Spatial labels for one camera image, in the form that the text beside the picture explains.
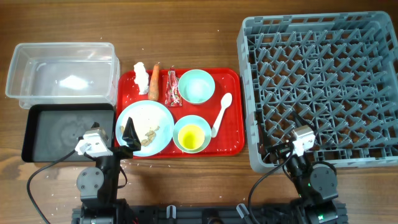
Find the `peanut shells food scraps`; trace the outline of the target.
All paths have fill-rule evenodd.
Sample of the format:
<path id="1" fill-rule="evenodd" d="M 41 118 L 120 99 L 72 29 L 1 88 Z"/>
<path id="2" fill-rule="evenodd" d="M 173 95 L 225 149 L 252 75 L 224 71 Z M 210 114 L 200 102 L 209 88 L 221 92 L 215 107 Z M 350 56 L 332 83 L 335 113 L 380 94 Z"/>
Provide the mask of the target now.
<path id="1" fill-rule="evenodd" d="M 160 129 L 160 126 L 149 126 L 143 128 L 134 128 L 137 138 L 140 141 L 141 146 L 149 146 L 156 138 L 156 132 Z"/>

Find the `light blue plate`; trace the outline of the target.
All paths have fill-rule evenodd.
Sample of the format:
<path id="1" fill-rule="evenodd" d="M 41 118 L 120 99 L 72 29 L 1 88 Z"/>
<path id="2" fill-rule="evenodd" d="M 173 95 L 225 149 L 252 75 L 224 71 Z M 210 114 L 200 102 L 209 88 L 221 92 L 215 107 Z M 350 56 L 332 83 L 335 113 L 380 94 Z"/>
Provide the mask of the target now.
<path id="1" fill-rule="evenodd" d="M 143 100 L 137 101 L 125 108 L 116 121 L 115 135 L 120 146 L 127 142 L 123 140 L 122 131 L 125 130 L 128 119 L 131 118 L 140 142 L 148 140 L 149 134 L 155 134 L 150 143 L 141 146 L 140 151 L 134 152 L 138 157 L 149 157 L 163 151 L 170 143 L 174 129 L 174 118 L 171 112 L 162 104 Z"/>

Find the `orange carrot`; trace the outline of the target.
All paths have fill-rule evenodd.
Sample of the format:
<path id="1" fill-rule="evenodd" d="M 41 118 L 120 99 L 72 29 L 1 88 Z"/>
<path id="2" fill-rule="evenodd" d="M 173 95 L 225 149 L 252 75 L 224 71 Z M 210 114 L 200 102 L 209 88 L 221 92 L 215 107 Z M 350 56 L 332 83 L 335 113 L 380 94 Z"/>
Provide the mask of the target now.
<path id="1" fill-rule="evenodd" d="M 155 64 L 153 67 L 150 78 L 148 99 L 152 101 L 157 101 L 159 99 L 159 64 Z"/>

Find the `red snack wrapper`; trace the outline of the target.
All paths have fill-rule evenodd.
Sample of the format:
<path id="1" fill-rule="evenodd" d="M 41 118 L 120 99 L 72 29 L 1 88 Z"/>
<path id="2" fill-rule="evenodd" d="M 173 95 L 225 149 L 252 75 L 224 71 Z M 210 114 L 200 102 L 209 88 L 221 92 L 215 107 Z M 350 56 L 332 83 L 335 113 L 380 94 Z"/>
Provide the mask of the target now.
<path id="1" fill-rule="evenodd" d="M 179 78 L 174 68 L 168 71 L 167 85 L 165 91 L 165 105 L 168 107 L 181 107 L 182 97 L 178 89 Z"/>

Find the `white tissue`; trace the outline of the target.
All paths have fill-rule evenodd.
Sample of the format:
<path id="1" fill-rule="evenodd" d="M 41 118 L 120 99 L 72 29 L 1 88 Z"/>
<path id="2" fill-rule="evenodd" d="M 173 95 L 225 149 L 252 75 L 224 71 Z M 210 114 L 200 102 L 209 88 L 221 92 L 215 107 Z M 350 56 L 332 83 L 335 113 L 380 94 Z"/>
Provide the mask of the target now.
<path id="1" fill-rule="evenodd" d="M 139 94 L 145 95 L 149 91 L 149 74 L 146 72 L 144 64 L 137 62 L 134 66 L 135 79 L 134 83 L 139 87 Z"/>

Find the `yellow plastic cup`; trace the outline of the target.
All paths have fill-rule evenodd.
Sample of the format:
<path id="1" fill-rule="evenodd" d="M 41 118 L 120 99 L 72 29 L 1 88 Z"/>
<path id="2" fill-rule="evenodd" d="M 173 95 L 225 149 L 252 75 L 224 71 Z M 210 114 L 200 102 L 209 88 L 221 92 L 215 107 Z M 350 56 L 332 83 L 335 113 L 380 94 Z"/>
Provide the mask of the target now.
<path id="1" fill-rule="evenodd" d="M 193 151 L 202 146 L 205 141 L 205 133 L 201 127 L 188 124 L 178 132 L 178 142 L 186 150 Z"/>

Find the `light blue bowl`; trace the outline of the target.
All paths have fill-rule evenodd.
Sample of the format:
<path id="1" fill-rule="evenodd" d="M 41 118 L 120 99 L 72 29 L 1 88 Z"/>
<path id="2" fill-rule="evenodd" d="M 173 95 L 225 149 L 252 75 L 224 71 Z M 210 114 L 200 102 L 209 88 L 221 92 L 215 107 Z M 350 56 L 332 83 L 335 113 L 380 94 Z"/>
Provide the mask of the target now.
<path id="1" fill-rule="evenodd" d="M 199 147 L 196 150 L 193 151 L 189 151 L 184 149 L 178 142 L 178 132 L 180 131 L 180 129 L 182 127 L 184 127 L 185 125 L 188 124 L 194 124 L 197 125 L 199 127 L 202 128 L 202 130 L 204 130 L 205 133 L 205 141 L 202 144 L 201 147 Z M 203 151 L 210 143 L 211 141 L 211 128 L 210 125 L 208 124 L 207 121 L 205 121 L 202 117 L 197 116 L 197 115 L 188 115 L 188 116 L 184 116 L 183 118 L 179 119 L 177 121 L 177 123 L 175 124 L 174 130 L 173 130 L 173 141 L 175 143 L 175 145 L 183 152 L 185 153 L 189 153 L 189 154 L 195 154 L 198 152 Z"/>

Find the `white plastic spoon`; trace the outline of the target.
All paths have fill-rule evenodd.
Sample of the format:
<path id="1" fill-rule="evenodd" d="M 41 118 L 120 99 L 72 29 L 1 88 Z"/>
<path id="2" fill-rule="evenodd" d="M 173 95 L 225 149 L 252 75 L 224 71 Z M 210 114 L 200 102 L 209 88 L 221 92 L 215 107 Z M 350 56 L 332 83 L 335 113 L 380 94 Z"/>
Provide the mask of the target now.
<path id="1" fill-rule="evenodd" d="M 222 99 L 221 99 L 221 109 L 220 112 L 217 115 L 217 118 L 213 124 L 213 127 L 211 128 L 211 137 L 215 138 L 218 134 L 218 131 L 220 129 L 221 121 L 223 119 L 223 115 L 225 110 L 232 104 L 232 94 L 231 93 L 226 93 Z"/>

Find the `mint green bowl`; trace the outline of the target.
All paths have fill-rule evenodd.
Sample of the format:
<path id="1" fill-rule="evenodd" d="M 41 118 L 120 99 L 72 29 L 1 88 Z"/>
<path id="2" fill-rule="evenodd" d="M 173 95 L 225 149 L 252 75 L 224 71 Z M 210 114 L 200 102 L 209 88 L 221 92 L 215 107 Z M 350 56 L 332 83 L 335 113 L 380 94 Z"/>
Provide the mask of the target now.
<path id="1" fill-rule="evenodd" d="M 194 105 L 200 105 L 213 96 L 215 81 L 208 72 L 193 69 L 181 76 L 178 82 L 178 90 L 185 101 Z"/>

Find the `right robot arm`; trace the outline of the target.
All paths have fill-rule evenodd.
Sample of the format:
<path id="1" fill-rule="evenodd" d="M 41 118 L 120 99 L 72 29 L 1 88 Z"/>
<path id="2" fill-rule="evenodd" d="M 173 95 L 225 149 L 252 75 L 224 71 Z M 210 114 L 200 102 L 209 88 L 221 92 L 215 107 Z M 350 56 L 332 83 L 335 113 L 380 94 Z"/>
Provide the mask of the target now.
<path id="1" fill-rule="evenodd" d="M 292 114 L 296 124 L 292 137 L 267 151 L 283 160 L 299 194 L 289 205 L 294 223 L 331 223 L 338 219 L 333 202 L 338 197 L 336 169 L 328 162 L 307 159 L 305 153 L 314 147 L 317 131 L 295 111 Z"/>

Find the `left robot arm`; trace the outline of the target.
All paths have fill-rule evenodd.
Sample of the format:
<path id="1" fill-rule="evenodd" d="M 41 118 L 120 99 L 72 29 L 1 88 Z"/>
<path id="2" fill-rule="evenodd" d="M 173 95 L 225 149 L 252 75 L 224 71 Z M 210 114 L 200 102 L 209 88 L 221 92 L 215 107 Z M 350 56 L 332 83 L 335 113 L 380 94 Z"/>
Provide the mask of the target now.
<path id="1" fill-rule="evenodd" d="M 120 162 L 131 159 L 141 143 L 131 118 L 127 120 L 122 139 L 125 146 L 108 147 L 108 135 L 98 123 L 79 138 L 75 151 L 96 162 L 94 167 L 84 169 L 76 184 L 80 191 L 82 206 L 74 209 L 72 223 L 138 223 L 139 219 L 125 199 L 118 199 L 119 175 L 124 171 Z"/>

